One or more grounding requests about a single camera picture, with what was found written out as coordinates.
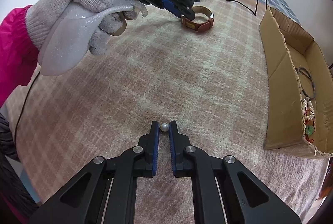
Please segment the pink jacket sleeve forearm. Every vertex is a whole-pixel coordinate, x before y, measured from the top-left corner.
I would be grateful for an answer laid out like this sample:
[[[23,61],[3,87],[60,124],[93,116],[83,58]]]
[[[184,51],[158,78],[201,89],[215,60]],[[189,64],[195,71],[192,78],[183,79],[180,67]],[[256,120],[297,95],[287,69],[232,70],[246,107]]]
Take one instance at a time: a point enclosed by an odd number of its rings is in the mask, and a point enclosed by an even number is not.
[[[18,86],[29,84],[37,66],[39,51],[32,43],[25,23],[30,7],[13,9],[1,23],[1,104]]]

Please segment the white knit gloved left hand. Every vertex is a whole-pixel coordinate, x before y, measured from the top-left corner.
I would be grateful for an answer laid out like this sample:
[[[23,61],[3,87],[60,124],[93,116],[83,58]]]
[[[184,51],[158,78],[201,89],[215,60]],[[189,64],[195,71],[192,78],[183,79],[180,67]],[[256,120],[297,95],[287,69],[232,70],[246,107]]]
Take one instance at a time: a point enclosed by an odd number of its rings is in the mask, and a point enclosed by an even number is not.
[[[44,76],[59,76],[74,68],[87,52],[104,55],[113,36],[127,20],[148,10],[138,0],[39,0],[26,14],[26,28],[37,47]]]

